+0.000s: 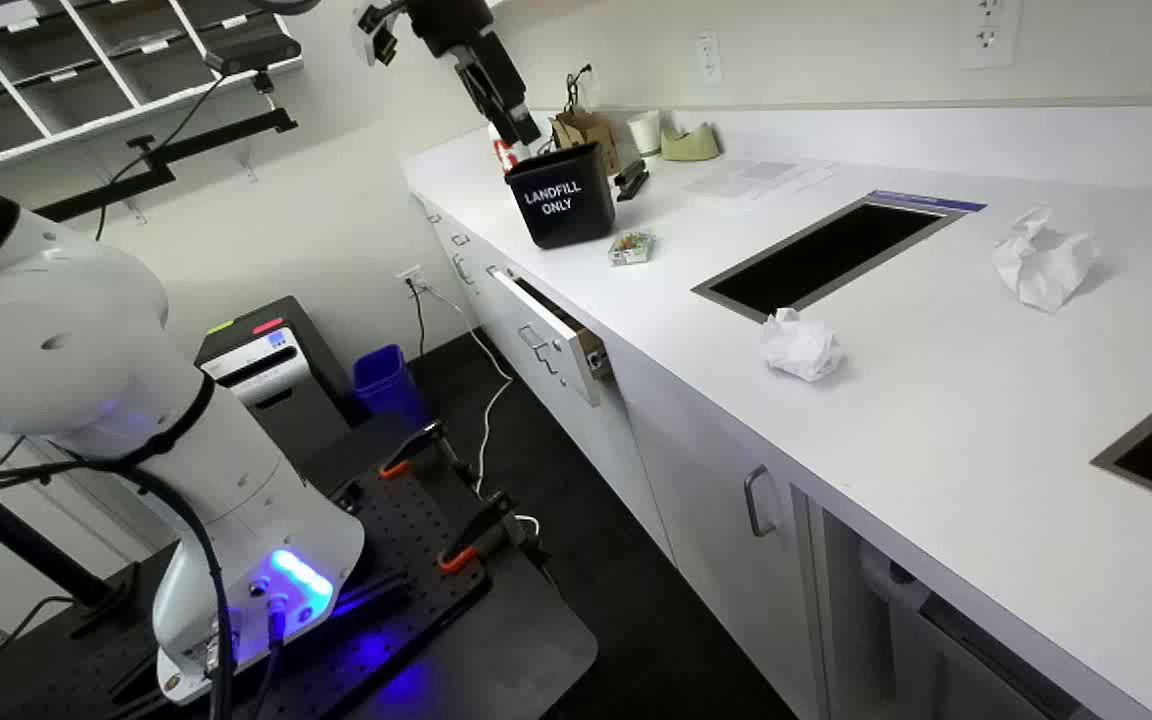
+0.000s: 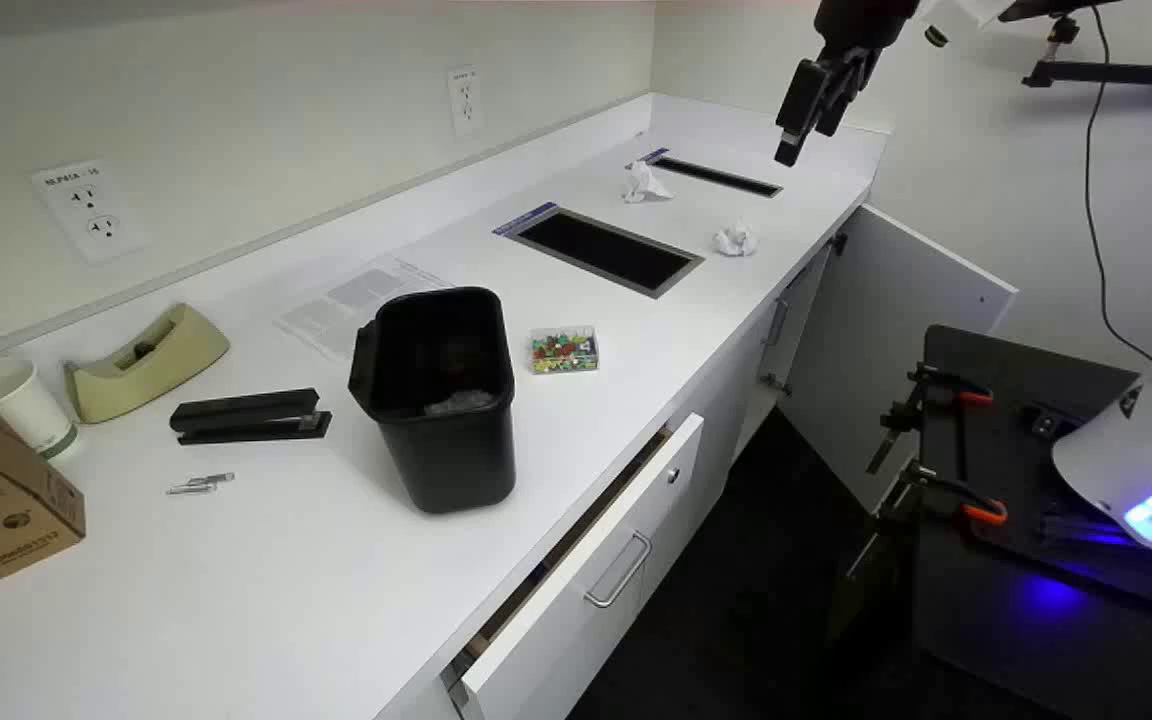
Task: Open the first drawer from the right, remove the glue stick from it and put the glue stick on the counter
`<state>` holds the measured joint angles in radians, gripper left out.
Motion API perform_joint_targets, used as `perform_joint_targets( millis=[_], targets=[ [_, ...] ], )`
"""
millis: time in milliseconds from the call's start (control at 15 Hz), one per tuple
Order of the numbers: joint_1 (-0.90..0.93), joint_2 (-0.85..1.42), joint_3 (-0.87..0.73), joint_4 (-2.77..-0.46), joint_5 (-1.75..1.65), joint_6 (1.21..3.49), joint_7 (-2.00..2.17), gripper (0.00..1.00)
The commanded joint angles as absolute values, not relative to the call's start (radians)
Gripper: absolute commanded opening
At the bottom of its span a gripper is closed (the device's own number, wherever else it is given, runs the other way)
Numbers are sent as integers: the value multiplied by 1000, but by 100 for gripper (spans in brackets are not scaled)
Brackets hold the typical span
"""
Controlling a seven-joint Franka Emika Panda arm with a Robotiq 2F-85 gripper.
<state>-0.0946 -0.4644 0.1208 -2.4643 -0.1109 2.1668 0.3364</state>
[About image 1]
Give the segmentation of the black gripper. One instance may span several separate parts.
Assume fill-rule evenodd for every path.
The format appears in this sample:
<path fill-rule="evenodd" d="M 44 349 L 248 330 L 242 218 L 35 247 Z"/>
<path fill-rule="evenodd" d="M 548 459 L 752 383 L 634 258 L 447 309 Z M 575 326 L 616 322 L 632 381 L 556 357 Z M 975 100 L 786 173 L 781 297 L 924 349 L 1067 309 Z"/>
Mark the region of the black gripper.
<path fill-rule="evenodd" d="M 393 21 L 403 16 L 431 55 L 451 55 L 460 84 L 466 89 L 481 116 L 495 128 L 502 144 L 533 144 L 539 138 L 523 81 L 491 35 L 486 0 L 378 0 L 369 4 L 356 27 L 378 64 L 395 59 Z"/>

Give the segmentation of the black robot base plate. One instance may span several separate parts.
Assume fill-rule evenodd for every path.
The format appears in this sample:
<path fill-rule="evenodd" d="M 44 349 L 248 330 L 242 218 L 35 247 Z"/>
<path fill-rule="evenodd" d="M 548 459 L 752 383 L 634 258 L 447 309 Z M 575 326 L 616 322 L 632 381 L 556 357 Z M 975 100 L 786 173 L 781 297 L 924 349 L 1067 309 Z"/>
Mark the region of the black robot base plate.
<path fill-rule="evenodd" d="M 369 556 L 325 629 L 237 677 L 231 720 L 539 720 L 596 664 L 596 638 L 523 542 L 440 577 L 481 502 L 443 446 L 378 482 L 400 441 L 371 419 L 307 459 L 307 482 L 369 526 Z M 136 566 L 116 614 L 62 607 L 2 650 L 0 720 L 207 720 L 203 697 L 154 688 L 149 584 L 164 566 Z"/>

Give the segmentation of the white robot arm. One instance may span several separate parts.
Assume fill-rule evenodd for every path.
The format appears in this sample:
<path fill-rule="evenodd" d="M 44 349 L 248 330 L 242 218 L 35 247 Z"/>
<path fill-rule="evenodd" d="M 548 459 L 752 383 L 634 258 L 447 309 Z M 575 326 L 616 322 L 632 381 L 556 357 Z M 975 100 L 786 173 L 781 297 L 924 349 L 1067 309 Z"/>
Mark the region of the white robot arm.
<path fill-rule="evenodd" d="M 363 520 L 311 489 L 248 406 L 168 335 L 168 292 L 126 251 L 0 197 L 0 432 L 171 514 L 152 596 L 154 685 L 231 720 L 237 677 L 318 629 Z"/>

